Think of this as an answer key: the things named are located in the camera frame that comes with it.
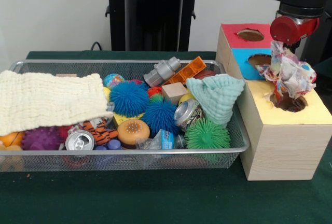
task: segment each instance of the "purple spiky ball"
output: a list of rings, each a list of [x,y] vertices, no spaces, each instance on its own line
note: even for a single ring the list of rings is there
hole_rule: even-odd
[[[39,127],[25,132],[23,150],[58,150],[61,138],[57,127]]]

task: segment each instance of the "wire mesh basket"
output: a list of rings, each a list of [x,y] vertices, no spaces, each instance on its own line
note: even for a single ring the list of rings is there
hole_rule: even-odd
[[[127,80],[142,79],[159,61],[140,60],[25,60],[12,65],[10,70],[24,74],[92,73],[104,78],[121,74]],[[181,61],[182,67],[190,61]],[[224,73],[216,61],[205,61],[206,69]],[[229,168],[240,152],[248,149],[248,135],[237,105],[227,128],[231,147],[227,149],[173,149],[173,150],[89,150],[89,151],[2,151],[0,171],[112,171],[160,169]]]

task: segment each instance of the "orange lego block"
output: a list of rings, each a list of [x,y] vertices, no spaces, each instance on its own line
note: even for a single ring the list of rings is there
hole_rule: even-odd
[[[177,74],[175,74],[171,79],[166,81],[163,85],[168,85],[172,83],[181,82],[182,84],[186,83],[188,78],[194,77],[196,74],[201,72],[206,68],[206,64],[200,57],[196,57],[192,62],[187,66],[182,68]]]

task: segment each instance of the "green table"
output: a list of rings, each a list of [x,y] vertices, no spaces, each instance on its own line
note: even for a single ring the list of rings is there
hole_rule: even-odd
[[[28,59],[214,59],[213,52],[31,52]],[[1,223],[331,223],[332,150],[311,181],[228,170],[1,173]]]

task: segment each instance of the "soda can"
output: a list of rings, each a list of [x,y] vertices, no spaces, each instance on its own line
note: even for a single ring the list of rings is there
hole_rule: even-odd
[[[65,145],[67,150],[93,150],[94,138],[90,132],[79,130],[68,136]]]
[[[203,117],[204,112],[202,108],[198,101],[193,99],[188,99],[180,104],[174,114],[175,124],[184,132],[187,131],[187,129],[199,118]]]

